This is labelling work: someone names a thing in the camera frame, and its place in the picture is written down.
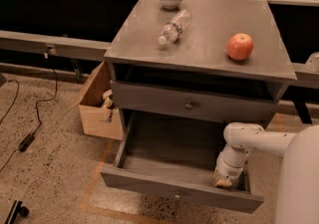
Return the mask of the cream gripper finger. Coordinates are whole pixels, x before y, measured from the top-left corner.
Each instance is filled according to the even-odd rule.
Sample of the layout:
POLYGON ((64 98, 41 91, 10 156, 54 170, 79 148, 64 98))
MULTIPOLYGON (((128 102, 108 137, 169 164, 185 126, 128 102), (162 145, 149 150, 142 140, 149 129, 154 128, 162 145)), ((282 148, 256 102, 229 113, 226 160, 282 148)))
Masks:
POLYGON ((223 176, 215 169, 212 177, 212 185, 215 187, 231 187, 232 182, 230 178, 223 176))

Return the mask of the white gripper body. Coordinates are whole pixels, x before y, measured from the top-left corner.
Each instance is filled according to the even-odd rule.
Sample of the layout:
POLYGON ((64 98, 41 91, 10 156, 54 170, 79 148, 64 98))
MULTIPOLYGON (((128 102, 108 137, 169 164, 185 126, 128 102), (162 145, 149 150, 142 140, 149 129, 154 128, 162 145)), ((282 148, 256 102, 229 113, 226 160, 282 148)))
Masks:
POLYGON ((238 185, 239 177, 252 152, 252 148, 235 148, 227 144, 217 158, 215 169, 230 178, 232 185, 238 185))

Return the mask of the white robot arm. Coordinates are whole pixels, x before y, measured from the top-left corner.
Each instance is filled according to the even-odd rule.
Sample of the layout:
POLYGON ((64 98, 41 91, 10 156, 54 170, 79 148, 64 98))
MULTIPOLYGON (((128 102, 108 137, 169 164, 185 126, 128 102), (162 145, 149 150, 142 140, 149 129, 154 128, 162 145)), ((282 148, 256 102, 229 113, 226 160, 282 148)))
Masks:
POLYGON ((297 133, 267 131, 255 123, 228 124, 212 184, 237 185, 256 149, 282 158, 274 224, 319 224, 319 126, 297 133))

